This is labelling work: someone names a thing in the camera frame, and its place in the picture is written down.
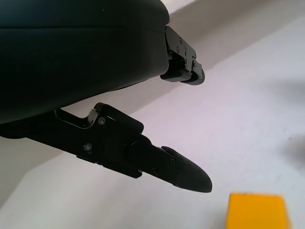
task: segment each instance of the white surface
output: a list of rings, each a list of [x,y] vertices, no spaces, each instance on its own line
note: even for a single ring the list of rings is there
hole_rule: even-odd
[[[0,228],[223,229],[234,191],[282,194],[294,228],[305,228],[304,1],[227,4],[236,9],[203,0],[172,17],[199,61],[209,62],[203,85],[155,78],[67,108],[85,115],[103,101],[122,109],[145,124],[156,146],[200,165],[211,194],[0,139]]]

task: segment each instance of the yellow block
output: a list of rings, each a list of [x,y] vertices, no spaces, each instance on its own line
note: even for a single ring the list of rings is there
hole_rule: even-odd
[[[280,196],[232,193],[227,229],[290,229],[285,202]]]

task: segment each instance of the black plastic housing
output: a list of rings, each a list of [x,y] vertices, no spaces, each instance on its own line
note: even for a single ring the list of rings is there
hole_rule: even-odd
[[[0,2],[0,124],[168,70],[160,0]]]

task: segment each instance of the black screw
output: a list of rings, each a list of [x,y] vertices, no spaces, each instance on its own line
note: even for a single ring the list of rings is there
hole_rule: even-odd
[[[105,125],[106,119],[104,117],[100,117],[98,120],[99,125]]]
[[[84,150],[85,150],[85,151],[90,151],[90,150],[92,150],[92,145],[91,145],[90,143],[85,144],[85,145],[84,145]]]
[[[176,162],[176,160],[175,160],[175,159],[173,159],[173,158],[170,160],[170,164],[171,164],[171,165],[174,165],[174,164],[175,164],[175,162]]]

